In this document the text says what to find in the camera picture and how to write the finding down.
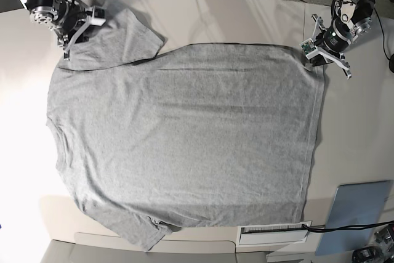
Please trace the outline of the grey T-shirt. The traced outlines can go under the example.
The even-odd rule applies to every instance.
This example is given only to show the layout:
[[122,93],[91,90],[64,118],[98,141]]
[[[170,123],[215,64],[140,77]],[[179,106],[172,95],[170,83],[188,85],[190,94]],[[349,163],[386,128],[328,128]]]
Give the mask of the grey T-shirt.
[[47,98],[78,209],[150,250],[177,228],[297,223],[324,98],[288,47],[162,37],[119,1],[60,60]]

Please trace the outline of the blue-grey board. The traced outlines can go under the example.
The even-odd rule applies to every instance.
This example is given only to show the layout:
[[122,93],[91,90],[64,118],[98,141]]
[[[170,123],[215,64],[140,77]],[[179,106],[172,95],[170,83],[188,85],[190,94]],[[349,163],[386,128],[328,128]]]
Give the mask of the blue-grey board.
[[[338,186],[325,226],[333,229],[377,223],[392,183],[392,180],[382,180]],[[315,255],[327,256],[359,249],[368,243],[371,233],[371,229],[324,233]]]

